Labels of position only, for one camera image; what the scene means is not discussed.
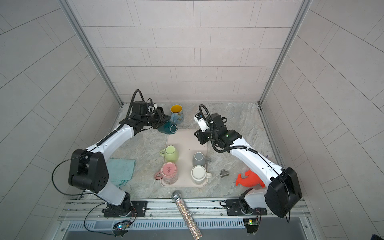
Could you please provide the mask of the dark green mug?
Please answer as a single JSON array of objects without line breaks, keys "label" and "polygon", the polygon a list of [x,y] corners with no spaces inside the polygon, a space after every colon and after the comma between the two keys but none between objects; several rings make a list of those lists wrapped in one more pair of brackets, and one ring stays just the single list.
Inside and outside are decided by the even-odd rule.
[{"label": "dark green mug", "polygon": [[178,126],[172,121],[166,121],[164,124],[158,127],[158,131],[163,134],[173,135],[177,132]]}]

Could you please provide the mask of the iridescent blue butterfly mug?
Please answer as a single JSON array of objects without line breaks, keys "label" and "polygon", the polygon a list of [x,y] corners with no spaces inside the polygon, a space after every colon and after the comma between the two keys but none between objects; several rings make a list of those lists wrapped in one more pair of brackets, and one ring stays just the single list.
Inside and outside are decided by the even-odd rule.
[{"label": "iridescent blue butterfly mug", "polygon": [[184,120],[183,107],[181,105],[173,105],[171,107],[171,121],[180,124]]}]

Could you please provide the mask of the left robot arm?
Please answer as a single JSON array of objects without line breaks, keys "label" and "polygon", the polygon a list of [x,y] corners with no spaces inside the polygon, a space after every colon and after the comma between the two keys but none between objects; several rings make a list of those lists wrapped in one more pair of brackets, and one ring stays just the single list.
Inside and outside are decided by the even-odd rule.
[{"label": "left robot arm", "polygon": [[126,217],[134,213],[130,194],[119,189],[109,179],[107,162],[111,155],[136,134],[158,129],[171,117],[152,99],[131,99],[126,117],[111,133],[85,150],[77,149],[70,160],[68,183],[70,186],[95,194],[106,202],[106,217]]}]

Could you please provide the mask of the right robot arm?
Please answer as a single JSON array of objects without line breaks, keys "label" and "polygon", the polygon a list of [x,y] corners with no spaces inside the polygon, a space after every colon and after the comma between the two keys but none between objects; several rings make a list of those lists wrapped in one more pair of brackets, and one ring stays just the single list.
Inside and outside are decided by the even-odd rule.
[{"label": "right robot arm", "polygon": [[256,209],[261,201],[279,218],[291,218],[292,208],[303,197],[298,174],[294,169],[273,163],[258,151],[235,130],[228,130],[226,119],[219,114],[210,114],[207,107],[199,105],[194,120],[200,129],[194,135],[200,144],[210,142],[217,153],[229,153],[255,173],[265,185],[263,190],[250,190],[242,197],[247,209]]}]

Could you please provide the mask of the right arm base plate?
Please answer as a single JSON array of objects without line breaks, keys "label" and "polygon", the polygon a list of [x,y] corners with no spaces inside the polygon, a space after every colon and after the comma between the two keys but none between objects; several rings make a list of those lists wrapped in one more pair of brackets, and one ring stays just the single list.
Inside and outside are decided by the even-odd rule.
[{"label": "right arm base plate", "polygon": [[266,216],[268,214],[266,208],[250,209],[240,200],[224,200],[220,205],[227,210],[228,216]]}]

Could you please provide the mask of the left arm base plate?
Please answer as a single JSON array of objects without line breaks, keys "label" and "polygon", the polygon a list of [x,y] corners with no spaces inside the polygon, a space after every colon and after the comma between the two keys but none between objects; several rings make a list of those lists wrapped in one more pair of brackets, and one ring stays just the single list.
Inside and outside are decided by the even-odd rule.
[{"label": "left arm base plate", "polygon": [[147,210],[147,201],[123,201],[121,205],[107,204],[102,210],[104,218],[144,217]]}]

